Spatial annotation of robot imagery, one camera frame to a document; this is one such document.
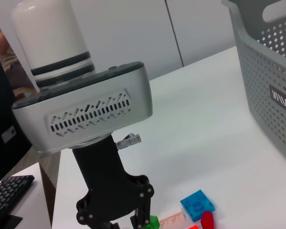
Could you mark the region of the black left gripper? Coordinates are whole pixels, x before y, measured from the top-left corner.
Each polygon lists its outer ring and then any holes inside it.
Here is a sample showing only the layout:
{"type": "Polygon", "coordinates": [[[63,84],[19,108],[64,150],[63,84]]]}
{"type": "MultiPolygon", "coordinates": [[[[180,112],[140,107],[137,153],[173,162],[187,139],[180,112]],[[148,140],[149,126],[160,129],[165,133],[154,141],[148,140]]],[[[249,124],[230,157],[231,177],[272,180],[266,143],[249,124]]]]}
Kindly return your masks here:
{"type": "Polygon", "coordinates": [[[120,229],[112,221],[132,212],[130,220],[134,229],[150,223],[153,186],[147,176],[132,176],[124,170],[112,136],[72,152],[88,188],[76,204],[79,224],[120,229]]]}

